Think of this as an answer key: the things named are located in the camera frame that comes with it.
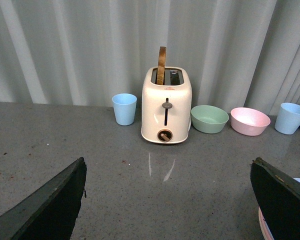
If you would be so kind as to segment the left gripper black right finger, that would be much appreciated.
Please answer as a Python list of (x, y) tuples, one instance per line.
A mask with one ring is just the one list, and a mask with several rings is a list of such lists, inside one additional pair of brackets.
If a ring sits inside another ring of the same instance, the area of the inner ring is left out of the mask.
[(250, 181), (275, 240), (300, 240), (300, 182), (262, 158), (251, 164)]

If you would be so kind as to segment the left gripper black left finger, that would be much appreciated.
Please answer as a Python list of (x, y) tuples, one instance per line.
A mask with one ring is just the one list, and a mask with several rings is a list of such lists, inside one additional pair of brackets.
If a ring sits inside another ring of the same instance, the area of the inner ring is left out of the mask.
[(69, 240), (85, 196), (87, 165), (78, 158), (0, 216), (0, 240)]

